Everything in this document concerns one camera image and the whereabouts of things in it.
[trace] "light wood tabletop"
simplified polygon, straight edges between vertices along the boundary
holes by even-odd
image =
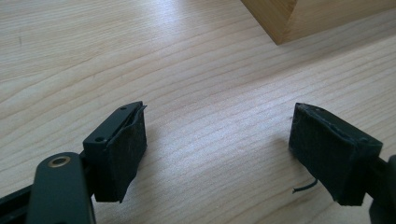
[[[239,0],[1,1],[0,196],[143,101],[148,149],[98,223],[369,223],[290,154],[294,104],[396,154],[396,10],[277,46]]]

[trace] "wooden table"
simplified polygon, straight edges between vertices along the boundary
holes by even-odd
[[[0,2],[0,195],[114,109],[143,101],[148,150],[98,223],[369,223],[288,151],[294,104],[395,154],[396,10],[277,47],[238,0]]]

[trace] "wood grain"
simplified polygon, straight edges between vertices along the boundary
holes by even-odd
[[[396,11],[281,47],[240,1],[0,2],[0,195],[142,100],[148,150],[98,223],[369,223],[288,152],[296,102],[395,154]]]
[[[242,0],[277,44],[396,7],[394,0]]]

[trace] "brown wooden object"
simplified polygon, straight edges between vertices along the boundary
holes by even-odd
[[[396,0],[242,0],[282,44],[396,7]]]

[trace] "wooden block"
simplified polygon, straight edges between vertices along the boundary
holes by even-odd
[[[282,44],[396,7],[396,0],[242,0]]]

